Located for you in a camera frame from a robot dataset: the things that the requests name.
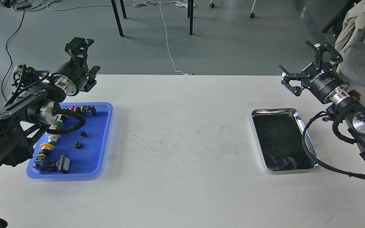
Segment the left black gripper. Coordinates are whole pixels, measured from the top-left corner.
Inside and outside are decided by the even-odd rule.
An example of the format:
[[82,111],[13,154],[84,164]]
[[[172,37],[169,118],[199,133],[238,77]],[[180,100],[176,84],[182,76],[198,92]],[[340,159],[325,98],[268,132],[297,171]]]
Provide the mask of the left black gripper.
[[52,78],[67,96],[75,96],[81,91],[89,92],[97,84],[96,76],[100,66],[93,66],[89,71],[87,66],[87,49],[93,43],[93,39],[74,37],[65,46],[70,61],[62,64],[52,74]]

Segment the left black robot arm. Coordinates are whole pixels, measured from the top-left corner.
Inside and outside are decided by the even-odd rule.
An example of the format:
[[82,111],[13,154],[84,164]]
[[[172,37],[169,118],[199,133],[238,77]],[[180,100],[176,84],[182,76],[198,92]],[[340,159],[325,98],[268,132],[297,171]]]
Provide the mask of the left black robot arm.
[[85,125],[80,111],[62,109],[60,102],[97,84],[100,67],[87,66],[87,49],[93,43],[93,39],[73,38],[65,46],[70,60],[52,74],[25,64],[15,68],[16,89],[0,110],[0,166],[15,167],[31,159],[33,146],[44,133],[62,135]]

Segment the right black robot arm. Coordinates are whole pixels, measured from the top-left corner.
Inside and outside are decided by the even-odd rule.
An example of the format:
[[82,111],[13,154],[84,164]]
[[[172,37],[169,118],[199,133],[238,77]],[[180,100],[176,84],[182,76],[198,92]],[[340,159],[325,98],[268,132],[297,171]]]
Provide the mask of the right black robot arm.
[[290,73],[283,66],[281,83],[295,96],[300,96],[304,89],[310,91],[322,104],[330,104],[325,111],[317,113],[301,131],[302,146],[308,157],[327,170],[365,180],[365,174],[347,172],[332,167],[313,155],[306,145],[307,129],[318,118],[332,121],[334,135],[349,144],[358,144],[364,148],[360,156],[365,161],[365,107],[360,103],[360,94],[352,90],[347,92],[349,82],[342,79],[333,68],[339,65],[343,58],[330,43],[307,45],[315,52],[315,60],[300,73]]

